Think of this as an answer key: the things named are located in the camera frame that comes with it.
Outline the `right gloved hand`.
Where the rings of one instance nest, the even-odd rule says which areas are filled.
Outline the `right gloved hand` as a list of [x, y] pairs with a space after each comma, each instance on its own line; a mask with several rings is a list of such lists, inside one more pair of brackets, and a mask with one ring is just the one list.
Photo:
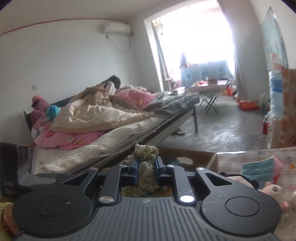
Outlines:
[[14, 204], [11, 202], [1, 202], [1, 241], [10, 241], [19, 235], [19, 230], [13, 219]]

